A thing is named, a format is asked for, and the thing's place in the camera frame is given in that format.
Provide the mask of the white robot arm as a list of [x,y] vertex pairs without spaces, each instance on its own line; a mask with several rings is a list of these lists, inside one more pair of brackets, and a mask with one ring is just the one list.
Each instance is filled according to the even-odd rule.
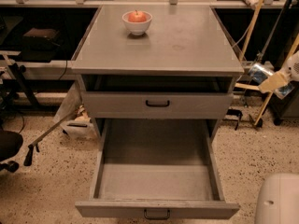
[[[274,91],[299,81],[299,51],[263,81],[261,92]],[[299,224],[299,174],[276,173],[263,182],[256,205],[254,224]]]

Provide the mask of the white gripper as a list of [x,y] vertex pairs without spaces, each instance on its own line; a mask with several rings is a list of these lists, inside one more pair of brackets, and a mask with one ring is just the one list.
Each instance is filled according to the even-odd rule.
[[289,81],[299,81],[299,51],[294,53],[282,66],[282,72],[276,72],[259,86],[261,93],[272,92],[286,86]]

